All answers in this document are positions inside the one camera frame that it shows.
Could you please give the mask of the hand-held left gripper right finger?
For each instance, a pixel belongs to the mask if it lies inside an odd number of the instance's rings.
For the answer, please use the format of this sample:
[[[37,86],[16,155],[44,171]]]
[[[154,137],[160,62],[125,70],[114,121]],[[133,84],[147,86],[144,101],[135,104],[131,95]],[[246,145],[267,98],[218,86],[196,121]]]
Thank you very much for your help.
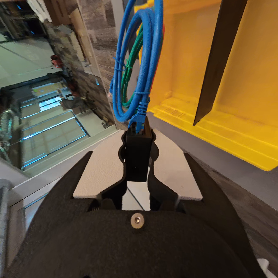
[[[153,129],[149,193],[156,200],[202,200],[183,151],[157,129]]]

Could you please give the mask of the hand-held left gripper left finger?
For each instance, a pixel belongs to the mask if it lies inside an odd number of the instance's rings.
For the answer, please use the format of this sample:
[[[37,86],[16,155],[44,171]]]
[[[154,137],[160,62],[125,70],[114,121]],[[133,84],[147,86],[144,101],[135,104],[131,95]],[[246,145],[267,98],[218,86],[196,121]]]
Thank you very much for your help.
[[[75,199],[105,199],[124,196],[127,190],[126,166],[121,157],[125,132],[120,130],[100,143],[75,188]]]

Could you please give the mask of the black ethernet switch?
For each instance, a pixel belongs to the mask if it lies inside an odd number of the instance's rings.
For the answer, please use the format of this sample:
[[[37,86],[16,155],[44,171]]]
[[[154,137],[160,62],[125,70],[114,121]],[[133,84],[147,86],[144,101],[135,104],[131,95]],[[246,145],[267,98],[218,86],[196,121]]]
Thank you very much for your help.
[[[136,133],[135,124],[131,124],[125,137],[126,180],[128,182],[146,182],[153,135],[145,118],[144,129]]]

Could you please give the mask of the yellow plastic bin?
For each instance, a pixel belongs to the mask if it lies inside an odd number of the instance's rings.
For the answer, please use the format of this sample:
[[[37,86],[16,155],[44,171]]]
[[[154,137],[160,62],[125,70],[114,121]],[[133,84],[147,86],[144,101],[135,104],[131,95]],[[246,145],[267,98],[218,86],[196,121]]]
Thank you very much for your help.
[[[247,1],[212,110],[193,126],[221,1],[163,1],[148,112],[264,171],[277,167],[277,1]]]

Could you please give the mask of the black bin divider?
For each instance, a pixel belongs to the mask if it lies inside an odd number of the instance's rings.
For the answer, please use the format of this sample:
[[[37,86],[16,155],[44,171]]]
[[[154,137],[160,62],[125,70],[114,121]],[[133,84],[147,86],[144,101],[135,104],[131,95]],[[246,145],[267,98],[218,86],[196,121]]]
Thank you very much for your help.
[[[246,4],[221,1],[193,126],[212,110]]]

